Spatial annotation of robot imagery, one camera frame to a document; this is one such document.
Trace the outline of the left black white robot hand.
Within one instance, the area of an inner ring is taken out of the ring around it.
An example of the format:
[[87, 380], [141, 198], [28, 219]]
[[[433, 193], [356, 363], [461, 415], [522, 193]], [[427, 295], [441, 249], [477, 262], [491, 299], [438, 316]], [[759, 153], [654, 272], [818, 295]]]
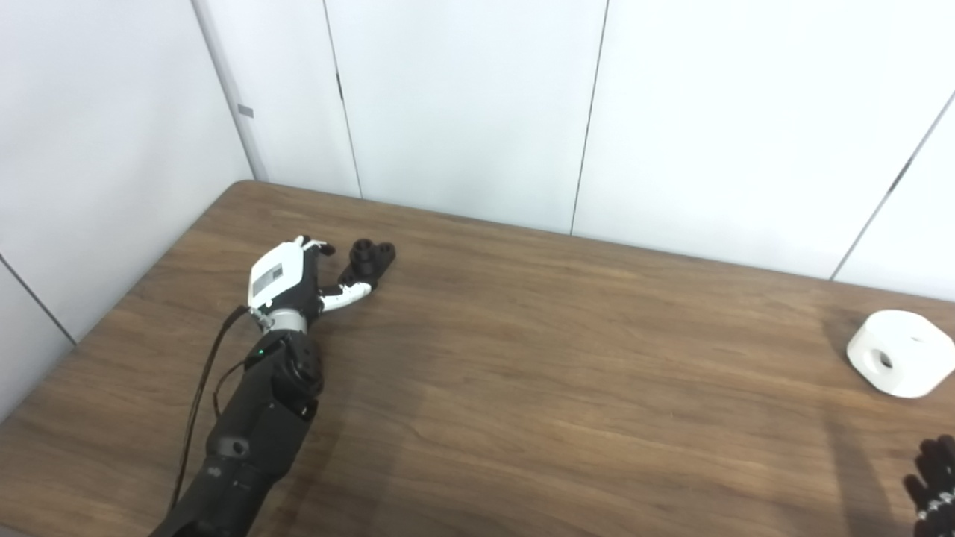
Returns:
[[328, 310], [340, 310], [372, 294], [365, 281], [319, 285], [319, 258], [334, 255], [333, 245], [297, 236], [266, 252], [250, 269], [248, 310], [262, 333], [307, 333]]

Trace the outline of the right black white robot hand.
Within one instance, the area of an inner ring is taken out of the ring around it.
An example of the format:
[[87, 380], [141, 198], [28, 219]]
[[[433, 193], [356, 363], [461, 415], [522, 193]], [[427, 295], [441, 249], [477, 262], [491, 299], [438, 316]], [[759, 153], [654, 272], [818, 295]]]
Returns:
[[905, 491], [916, 509], [914, 536], [954, 535], [954, 439], [925, 439], [915, 459], [917, 474], [904, 477]]

